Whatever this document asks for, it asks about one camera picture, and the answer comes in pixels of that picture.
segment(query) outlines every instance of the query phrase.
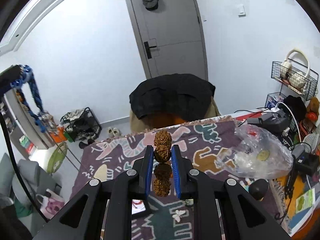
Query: white butterfly decoration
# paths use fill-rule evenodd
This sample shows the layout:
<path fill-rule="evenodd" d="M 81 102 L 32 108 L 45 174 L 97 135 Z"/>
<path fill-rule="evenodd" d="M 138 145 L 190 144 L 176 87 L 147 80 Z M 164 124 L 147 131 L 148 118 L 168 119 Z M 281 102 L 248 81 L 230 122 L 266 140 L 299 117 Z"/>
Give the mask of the white butterfly decoration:
<path fill-rule="evenodd" d="M 185 210 L 176 210 L 176 213 L 172 215 L 172 217 L 179 223 L 181 220 L 180 216 L 183 215 L 185 212 Z"/>

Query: pink and white bag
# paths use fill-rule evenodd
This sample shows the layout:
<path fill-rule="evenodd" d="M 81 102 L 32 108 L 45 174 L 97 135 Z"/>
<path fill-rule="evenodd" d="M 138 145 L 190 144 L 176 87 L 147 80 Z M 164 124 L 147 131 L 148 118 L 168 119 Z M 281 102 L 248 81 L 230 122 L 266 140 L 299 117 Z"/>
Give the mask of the pink and white bag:
<path fill-rule="evenodd" d="M 36 199 L 41 204 L 40 211 L 48 219 L 53 218 L 53 216 L 64 206 L 65 201 L 62 197 L 54 193 L 53 191 L 47 189 L 46 193 L 43 195 L 36 194 Z"/>

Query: black jacket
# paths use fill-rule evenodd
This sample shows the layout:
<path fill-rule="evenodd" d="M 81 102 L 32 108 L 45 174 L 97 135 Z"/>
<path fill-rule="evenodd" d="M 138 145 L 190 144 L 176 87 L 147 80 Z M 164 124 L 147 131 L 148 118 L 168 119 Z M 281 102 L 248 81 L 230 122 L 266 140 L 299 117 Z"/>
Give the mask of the black jacket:
<path fill-rule="evenodd" d="M 215 86 L 195 75 L 172 74 L 147 79 L 129 98 L 138 119 L 164 112 L 194 121 L 204 117 L 214 91 Z"/>

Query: metal bolt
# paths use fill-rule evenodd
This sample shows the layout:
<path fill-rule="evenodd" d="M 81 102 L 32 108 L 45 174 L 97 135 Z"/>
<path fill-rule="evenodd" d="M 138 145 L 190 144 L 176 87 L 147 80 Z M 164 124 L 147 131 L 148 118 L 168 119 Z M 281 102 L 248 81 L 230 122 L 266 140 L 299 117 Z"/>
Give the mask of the metal bolt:
<path fill-rule="evenodd" d="M 127 170 L 127 174 L 128 174 L 129 176 L 133 176 L 133 175 L 136 175 L 136 174 L 137 174 L 137 171 L 134 170 L 134 169 Z"/>
<path fill-rule="evenodd" d="M 196 176 L 196 175 L 199 174 L 199 171 L 196 170 L 196 169 L 192 169 L 192 170 L 189 171 L 189 173 L 190 173 L 191 175 L 193 175 L 193 176 Z"/>
<path fill-rule="evenodd" d="M 237 184 L 237 182 L 236 182 L 234 179 L 228 179 L 228 180 L 227 180 L 227 183 L 228 183 L 230 186 L 234 186 L 235 184 Z"/>
<path fill-rule="evenodd" d="M 97 186 L 99 184 L 99 181 L 97 179 L 92 179 L 89 182 L 90 186 Z"/>

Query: door handle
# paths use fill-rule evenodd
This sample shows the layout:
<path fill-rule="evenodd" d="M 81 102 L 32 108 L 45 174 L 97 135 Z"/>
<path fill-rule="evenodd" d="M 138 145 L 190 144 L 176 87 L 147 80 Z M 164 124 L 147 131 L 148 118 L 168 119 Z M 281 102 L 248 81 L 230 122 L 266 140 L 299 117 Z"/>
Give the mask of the door handle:
<path fill-rule="evenodd" d="M 157 46 L 149 47 L 149 42 L 147 42 L 147 41 L 145 41 L 143 44 L 144 44 L 144 48 L 146 49 L 147 58 L 151 59 L 152 55 L 151 55 L 150 49 L 156 48 Z"/>

